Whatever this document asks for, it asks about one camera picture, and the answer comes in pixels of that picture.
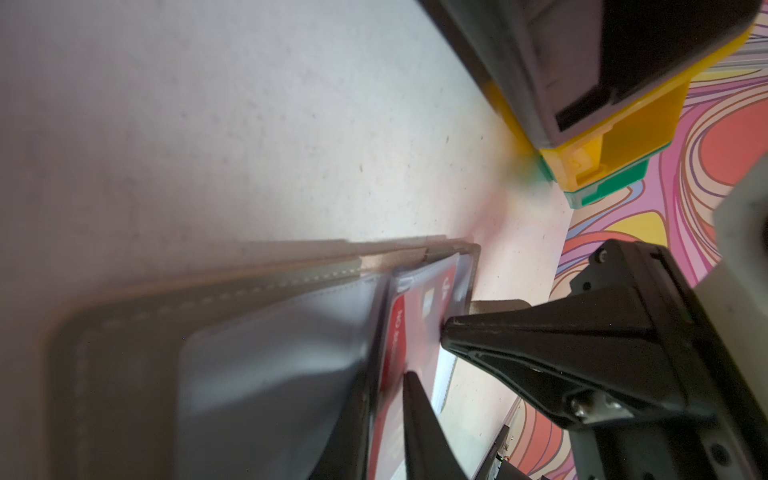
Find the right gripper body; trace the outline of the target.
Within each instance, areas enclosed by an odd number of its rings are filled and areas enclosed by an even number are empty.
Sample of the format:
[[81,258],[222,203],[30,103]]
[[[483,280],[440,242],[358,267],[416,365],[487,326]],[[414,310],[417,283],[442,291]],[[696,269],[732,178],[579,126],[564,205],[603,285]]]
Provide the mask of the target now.
[[571,287],[563,413],[581,477],[766,477],[766,420],[666,248],[609,240]]

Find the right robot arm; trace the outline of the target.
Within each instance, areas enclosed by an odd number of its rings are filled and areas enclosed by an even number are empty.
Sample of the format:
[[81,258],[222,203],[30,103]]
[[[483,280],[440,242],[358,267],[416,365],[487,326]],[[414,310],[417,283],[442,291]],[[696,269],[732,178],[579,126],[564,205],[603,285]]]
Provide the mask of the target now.
[[565,298],[451,318],[442,345],[565,430],[582,479],[763,479],[765,179],[714,222],[721,259],[696,285],[668,249],[609,240]]

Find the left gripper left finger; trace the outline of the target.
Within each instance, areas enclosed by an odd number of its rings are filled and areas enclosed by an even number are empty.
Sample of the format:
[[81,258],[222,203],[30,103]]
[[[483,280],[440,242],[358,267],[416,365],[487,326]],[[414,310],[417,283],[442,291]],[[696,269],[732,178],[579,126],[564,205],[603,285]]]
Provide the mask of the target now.
[[366,479],[371,406],[368,374],[359,371],[310,480]]

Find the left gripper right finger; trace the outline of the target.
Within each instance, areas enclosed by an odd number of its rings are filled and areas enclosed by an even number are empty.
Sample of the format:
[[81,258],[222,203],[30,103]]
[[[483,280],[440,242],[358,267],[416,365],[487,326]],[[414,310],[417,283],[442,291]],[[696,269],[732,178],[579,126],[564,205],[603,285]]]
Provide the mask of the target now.
[[414,371],[403,376],[402,402],[407,478],[467,480]]

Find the red credit card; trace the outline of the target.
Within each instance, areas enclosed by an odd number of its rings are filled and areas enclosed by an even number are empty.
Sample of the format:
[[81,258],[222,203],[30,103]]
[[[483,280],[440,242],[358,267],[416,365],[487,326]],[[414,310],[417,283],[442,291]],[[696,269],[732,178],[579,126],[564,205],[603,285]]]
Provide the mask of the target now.
[[392,280],[379,404],[369,455],[370,479],[392,479],[403,469],[404,374],[416,372],[426,381],[426,393],[433,392],[440,329],[453,302],[460,259],[459,254],[454,254],[401,271]]

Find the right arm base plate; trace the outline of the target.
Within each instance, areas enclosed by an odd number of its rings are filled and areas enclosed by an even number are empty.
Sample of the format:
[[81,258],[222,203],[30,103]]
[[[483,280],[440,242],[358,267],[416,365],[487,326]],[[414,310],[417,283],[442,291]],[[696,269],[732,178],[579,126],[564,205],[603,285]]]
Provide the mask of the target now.
[[474,480],[530,480],[502,456],[510,428],[503,425],[475,473]]

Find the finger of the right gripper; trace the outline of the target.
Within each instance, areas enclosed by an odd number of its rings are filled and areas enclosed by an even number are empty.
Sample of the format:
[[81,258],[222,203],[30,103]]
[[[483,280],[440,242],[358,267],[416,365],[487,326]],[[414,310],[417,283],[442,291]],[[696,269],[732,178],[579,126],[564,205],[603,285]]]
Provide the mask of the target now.
[[613,285],[520,310],[455,316],[441,345],[457,354],[525,360],[668,360],[689,292],[675,284]]
[[687,428],[696,423],[696,411],[669,359],[525,360],[483,352],[457,356],[570,432]]

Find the grey card holder wallet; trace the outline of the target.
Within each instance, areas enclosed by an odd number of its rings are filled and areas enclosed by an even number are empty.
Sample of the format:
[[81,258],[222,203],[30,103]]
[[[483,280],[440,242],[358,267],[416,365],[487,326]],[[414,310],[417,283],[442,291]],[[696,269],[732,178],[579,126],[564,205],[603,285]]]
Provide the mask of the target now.
[[[46,349],[50,476],[309,479],[359,371],[369,465],[392,280],[454,254],[445,321],[468,309],[476,244],[270,265],[71,315]],[[454,363],[439,347],[431,394],[418,374],[434,412]]]

